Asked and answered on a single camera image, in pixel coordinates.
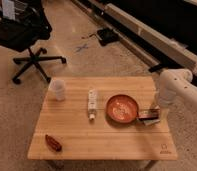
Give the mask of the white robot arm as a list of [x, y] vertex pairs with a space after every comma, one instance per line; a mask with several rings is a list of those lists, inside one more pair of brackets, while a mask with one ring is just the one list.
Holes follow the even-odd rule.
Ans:
[[159, 77], [156, 101], [160, 107], [171, 105], [176, 96], [182, 97], [197, 110], [197, 86], [192, 84], [193, 74], [189, 69], [167, 69]]

